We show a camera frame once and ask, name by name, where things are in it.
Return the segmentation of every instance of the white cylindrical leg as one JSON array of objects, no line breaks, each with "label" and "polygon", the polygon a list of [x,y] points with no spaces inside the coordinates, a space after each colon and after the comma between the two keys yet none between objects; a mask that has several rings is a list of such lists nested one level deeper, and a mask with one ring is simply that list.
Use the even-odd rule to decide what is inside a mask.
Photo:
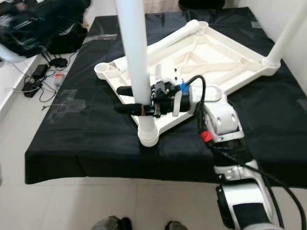
[{"label": "white cylindrical leg", "polygon": [[153,54],[159,50],[162,50],[175,42],[181,40],[184,37],[187,37],[189,35],[192,35],[200,30],[200,22],[197,20],[191,20],[189,21],[185,26],[180,28],[179,30],[173,32],[169,36],[161,39],[160,41],[148,46],[147,48],[147,54]]},{"label": "white cylindrical leg", "polygon": [[[151,87],[143,1],[116,0],[116,6],[134,100],[135,103],[148,105],[151,102]],[[147,147],[158,142],[159,133],[153,117],[139,117],[138,136]]]},{"label": "white cylindrical leg", "polygon": [[299,9],[294,13],[282,34],[278,38],[276,44],[270,51],[269,55],[264,59],[264,63],[269,66],[280,66],[280,61],[284,56],[285,50],[289,46],[297,31],[300,29],[307,16],[307,0],[304,0]]}]

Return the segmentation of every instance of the black wire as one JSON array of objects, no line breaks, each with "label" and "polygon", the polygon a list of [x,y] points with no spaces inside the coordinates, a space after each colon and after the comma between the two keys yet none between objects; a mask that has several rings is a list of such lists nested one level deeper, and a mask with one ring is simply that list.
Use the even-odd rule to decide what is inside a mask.
[{"label": "black wire", "polygon": [[40,94],[39,96],[39,101],[42,102],[42,103],[46,103],[46,102],[49,102],[52,98],[54,98],[54,96],[57,94],[57,92],[55,91],[53,93],[53,95],[48,99],[48,100],[45,100],[45,101],[42,101],[42,96],[43,94],[45,93],[44,89],[43,88],[40,88],[42,90],[42,93]]},{"label": "black wire", "polygon": [[45,55],[47,55],[47,57],[52,60],[52,58],[49,56],[48,52],[45,52]]},{"label": "black wire", "polygon": [[283,189],[289,194],[289,196],[293,199],[294,203],[297,206],[297,209],[300,213],[301,216],[301,229],[302,230],[306,230],[306,216],[305,216],[305,211],[301,205],[301,203],[299,202],[298,198],[295,196],[295,194],[291,191],[291,189],[281,180],[277,179],[276,177],[274,177],[273,175],[263,171],[262,169],[255,169],[249,165],[246,165],[245,163],[239,161],[238,159],[230,156],[227,152],[224,151],[219,151],[223,156],[227,157],[228,159],[232,160],[233,162],[237,163],[238,165],[245,167],[253,172],[259,173],[264,177],[270,178],[272,181],[276,182],[277,184],[281,185],[283,187]]},{"label": "black wire", "polygon": [[69,56],[69,58],[68,58],[68,63],[67,63],[67,65],[66,65],[64,68],[62,68],[62,69],[57,69],[57,68],[56,68],[56,70],[61,72],[61,71],[63,71],[64,69],[66,69],[66,68],[70,65],[70,63],[71,63],[71,58],[72,58],[72,56],[75,55],[78,51],[79,51],[79,50],[76,50],[75,52],[73,52],[73,53]]},{"label": "black wire", "polygon": [[277,203],[275,194],[274,194],[274,192],[272,190],[272,185],[271,185],[270,181],[268,180],[268,178],[266,176],[262,175],[262,177],[263,177],[263,181],[265,183],[265,186],[267,186],[268,191],[269,191],[269,193],[271,195],[272,202],[273,202],[275,210],[276,210],[276,215],[277,215],[279,226],[284,229],[283,216],[282,216],[282,213],[280,211],[279,205]]},{"label": "black wire", "polygon": [[45,56],[45,54],[43,52],[42,52],[42,56],[48,62],[49,66],[50,66],[50,61],[46,58],[46,56]]},{"label": "black wire", "polygon": [[199,133],[202,133],[204,130],[206,130],[206,124],[205,124],[205,110],[204,110],[204,103],[205,103],[205,94],[206,94],[206,80],[202,75],[196,75],[192,77],[190,80],[186,82],[187,86],[190,86],[192,82],[194,82],[196,79],[201,79],[202,82],[202,93],[201,93],[201,101],[197,104],[196,107],[196,115],[197,118],[197,130]]},{"label": "black wire", "polygon": [[43,111],[44,109],[46,109],[46,108],[51,107],[51,106],[52,106],[52,105],[44,105],[43,108],[42,108],[42,111]]},{"label": "black wire", "polygon": [[45,100],[43,101],[42,100],[42,96],[43,94],[45,93],[44,91],[44,88],[41,87],[41,90],[42,90],[42,93],[40,94],[39,96],[39,101],[42,102],[42,103],[46,103],[46,102],[49,102],[52,98],[54,98],[54,96],[57,94],[57,91],[55,89],[53,89],[49,84],[47,84],[46,82],[44,82],[44,80],[46,79],[46,77],[44,77],[42,80],[41,80],[41,83],[45,84],[47,87],[49,87],[52,91],[53,91],[53,95],[48,99],[48,100]]}]

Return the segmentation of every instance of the red connector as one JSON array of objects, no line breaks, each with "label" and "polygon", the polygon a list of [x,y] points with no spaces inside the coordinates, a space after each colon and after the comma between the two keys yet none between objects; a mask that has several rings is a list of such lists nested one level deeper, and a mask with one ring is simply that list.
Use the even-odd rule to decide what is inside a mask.
[{"label": "red connector", "polygon": [[209,141],[213,140],[213,137],[211,135],[211,133],[206,130],[206,131],[203,131],[201,133],[201,139],[205,142],[205,143],[208,143]]}]

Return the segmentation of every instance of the power adapter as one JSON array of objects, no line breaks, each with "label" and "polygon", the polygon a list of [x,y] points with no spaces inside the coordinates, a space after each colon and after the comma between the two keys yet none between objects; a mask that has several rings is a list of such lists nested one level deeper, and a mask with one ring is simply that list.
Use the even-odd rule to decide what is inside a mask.
[{"label": "power adapter", "polygon": [[43,84],[40,81],[27,82],[23,87],[24,95],[26,97],[33,97],[42,86]]},{"label": "power adapter", "polygon": [[45,77],[49,67],[48,65],[38,65],[34,73],[32,74],[32,78],[35,80],[39,80]]}]

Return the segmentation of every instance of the table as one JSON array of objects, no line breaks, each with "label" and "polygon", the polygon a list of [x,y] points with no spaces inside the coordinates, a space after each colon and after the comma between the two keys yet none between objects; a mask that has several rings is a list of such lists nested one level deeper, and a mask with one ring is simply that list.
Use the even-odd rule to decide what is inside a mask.
[{"label": "table", "polygon": [[[146,15],[148,44],[197,19],[267,55],[273,41],[248,8],[193,10]],[[160,136],[158,145],[139,144],[128,115],[94,66],[124,55],[116,16],[97,17],[25,153],[25,182],[61,177],[126,177],[216,183],[212,155],[191,118]],[[307,99],[287,66],[230,95],[248,146],[264,170],[290,186],[307,188]]]}]

